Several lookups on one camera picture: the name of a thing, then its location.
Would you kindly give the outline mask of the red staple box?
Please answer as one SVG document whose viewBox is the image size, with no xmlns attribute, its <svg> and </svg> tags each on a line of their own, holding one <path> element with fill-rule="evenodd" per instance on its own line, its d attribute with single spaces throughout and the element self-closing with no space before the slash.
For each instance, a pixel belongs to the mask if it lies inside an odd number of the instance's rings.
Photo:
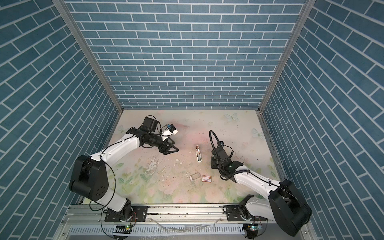
<svg viewBox="0 0 384 240">
<path fill-rule="evenodd" d="M 212 177 L 211 176 L 202 176 L 202 182 L 211 183 Z"/>
</svg>

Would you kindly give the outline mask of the pink white mini stapler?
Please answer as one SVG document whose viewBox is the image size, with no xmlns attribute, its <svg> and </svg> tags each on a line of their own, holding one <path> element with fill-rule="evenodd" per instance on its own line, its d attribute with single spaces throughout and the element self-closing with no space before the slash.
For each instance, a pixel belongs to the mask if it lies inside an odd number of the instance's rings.
<svg viewBox="0 0 384 240">
<path fill-rule="evenodd" d="M 201 155 L 201 151 L 200 151 L 199 146 L 196 146 L 196 157 L 197 157 L 198 163 L 201 163 L 202 162 L 202 155 Z"/>
</svg>

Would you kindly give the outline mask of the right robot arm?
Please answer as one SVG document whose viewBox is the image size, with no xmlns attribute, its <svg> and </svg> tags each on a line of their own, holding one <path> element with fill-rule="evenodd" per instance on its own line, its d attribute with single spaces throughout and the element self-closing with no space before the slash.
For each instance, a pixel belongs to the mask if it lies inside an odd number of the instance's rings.
<svg viewBox="0 0 384 240">
<path fill-rule="evenodd" d="M 218 169 L 224 180 L 246 186 L 261 195 L 265 201 L 254 195 L 247 195 L 239 203 L 239 212 L 246 221 L 254 217 L 274 220 L 288 235 L 294 237 L 308 223 L 312 209 L 290 180 L 282 182 L 264 177 L 238 161 L 232 161 L 223 147 L 212 150 L 212 167 Z"/>
</svg>

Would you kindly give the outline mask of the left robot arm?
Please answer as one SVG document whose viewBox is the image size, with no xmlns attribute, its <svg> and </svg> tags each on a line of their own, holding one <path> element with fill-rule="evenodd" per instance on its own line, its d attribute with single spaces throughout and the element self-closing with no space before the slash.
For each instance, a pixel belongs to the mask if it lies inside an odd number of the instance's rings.
<svg viewBox="0 0 384 240">
<path fill-rule="evenodd" d="M 122 157 L 137 148 L 156 147 L 163 155 L 178 152 L 171 136 L 177 133 L 174 125 L 161 126 L 154 116 L 145 117 L 139 128 L 131 127 L 117 142 L 90 156 L 81 155 L 75 160 L 69 190 L 117 214 L 121 222 L 132 216 L 131 201 L 110 187 L 108 171 Z"/>
</svg>

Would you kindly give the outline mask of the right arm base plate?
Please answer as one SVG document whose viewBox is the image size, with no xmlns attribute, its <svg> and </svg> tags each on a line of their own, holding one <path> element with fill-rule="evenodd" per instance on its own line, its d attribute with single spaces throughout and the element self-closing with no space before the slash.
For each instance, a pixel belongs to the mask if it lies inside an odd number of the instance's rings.
<svg viewBox="0 0 384 240">
<path fill-rule="evenodd" d="M 239 221 L 266 221 L 267 219 L 261 216 L 253 216 L 249 213 L 244 206 L 240 205 L 225 205 L 222 207 L 227 221 L 239 222 Z"/>
</svg>

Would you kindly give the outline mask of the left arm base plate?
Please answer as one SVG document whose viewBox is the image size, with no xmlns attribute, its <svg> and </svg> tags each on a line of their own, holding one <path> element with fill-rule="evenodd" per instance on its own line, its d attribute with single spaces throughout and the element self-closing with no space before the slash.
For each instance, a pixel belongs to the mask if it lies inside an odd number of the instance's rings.
<svg viewBox="0 0 384 240">
<path fill-rule="evenodd" d="M 131 206 L 124 207 L 120 212 L 111 209 L 104 210 L 106 214 L 106 223 L 124 223 L 124 222 L 144 222 L 148 213 L 148 206 Z"/>
</svg>

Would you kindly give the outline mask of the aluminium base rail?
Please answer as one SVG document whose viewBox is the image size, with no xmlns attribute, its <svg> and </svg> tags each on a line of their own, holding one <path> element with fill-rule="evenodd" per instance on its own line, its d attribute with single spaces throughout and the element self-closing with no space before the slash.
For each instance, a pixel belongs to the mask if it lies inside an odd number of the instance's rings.
<svg viewBox="0 0 384 240">
<path fill-rule="evenodd" d="M 104 210 L 94 212 L 87 205 L 70 206 L 59 232 L 66 236 L 104 236 L 114 239 L 175 235 L 241 234 L 261 236 L 278 224 L 274 220 L 229 222 L 222 210 L 239 204 L 152 204 L 144 222 L 106 223 Z"/>
</svg>

